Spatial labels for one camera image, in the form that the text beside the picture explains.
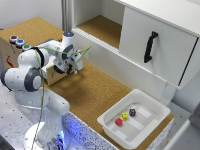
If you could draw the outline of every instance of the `white tray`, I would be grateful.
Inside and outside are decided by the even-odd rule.
[[[136,110],[136,116],[129,115],[121,126],[115,124],[123,112]],[[126,149],[137,148],[148,135],[169,115],[170,109],[140,90],[133,90],[97,121],[104,127],[105,133]]]

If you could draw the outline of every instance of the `cabinet door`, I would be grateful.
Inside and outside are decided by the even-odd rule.
[[[150,56],[144,63],[147,42],[152,32]],[[125,8],[119,53],[147,70],[178,85],[190,59],[197,37],[138,11]]]

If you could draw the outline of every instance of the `cork surface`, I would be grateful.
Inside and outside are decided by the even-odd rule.
[[[37,45],[49,38],[59,39],[62,33],[62,30],[36,17],[0,31],[0,36],[9,41],[9,37],[16,34],[28,44]],[[45,87],[68,100],[72,113],[122,150],[122,147],[104,133],[97,118],[131,92],[131,89],[87,62],[84,61],[83,65],[84,68],[77,75],[70,74],[51,86],[45,83]],[[173,116],[169,115],[137,150],[146,149],[172,119]]]
[[[78,28],[88,32],[102,41],[119,48],[122,26],[103,16],[97,16],[83,24]]]

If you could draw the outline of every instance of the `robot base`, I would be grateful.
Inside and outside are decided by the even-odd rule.
[[[40,126],[39,126],[39,128],[38,128],[38,132],[39,132],[39,130],[43,127],[43,125],[44,125],[44,122],[41,122],[41,123],[40,123]],[[34,142],[33,149],[32,149],[33,139],[34,139],[34,137],[35,137],[35,132],[36,132],[37,126],[38,126],[38,124],[35,124],[34,126],[32,126],[32,127],[26,132],[25,137],[24,137],[24,149],[25,149],[25,150],[49,150],[48,147],[46,147],[46,148],[41,148],[42,146],[39,146],[40,143],[39,143],[38,141],[35,141],[35,142]],[[69,138],[65,138],[65,140],[64,140],[64,143],[65,143],[65,144],[64,144],[64,145],[65,145],[65,146],[64,146],[64,150],[67,149],[67,147],[68,147],[68,145],[69,145],[69,141],[70,141]],[[57,150],[57,148],[51,147],[50,150]]]

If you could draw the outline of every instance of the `open cabinet compartment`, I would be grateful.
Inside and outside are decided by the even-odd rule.
[[[125,6],[114,0],[74,0],[72,28],[119,48]]]

